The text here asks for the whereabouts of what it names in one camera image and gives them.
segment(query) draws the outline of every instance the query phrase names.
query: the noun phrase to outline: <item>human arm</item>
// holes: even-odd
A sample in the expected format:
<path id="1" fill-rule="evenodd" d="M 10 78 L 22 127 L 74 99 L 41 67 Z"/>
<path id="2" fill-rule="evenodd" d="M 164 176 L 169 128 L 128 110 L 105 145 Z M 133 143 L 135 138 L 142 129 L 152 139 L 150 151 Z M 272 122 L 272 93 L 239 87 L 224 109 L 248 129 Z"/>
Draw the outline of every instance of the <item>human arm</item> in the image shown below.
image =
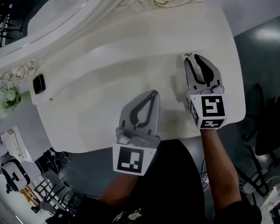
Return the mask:
<path id="1" fill-rule="evenodd" d="M 119 174 L 98 199 L 112 207 L 120 207 L 129 198 L 139 176 Z"/>
<path id="2" fill-rule="evenodd" d="M 215 129 L 201 130 L 205 162 L 216 212 L 241 201 L 238 174 Z"/>

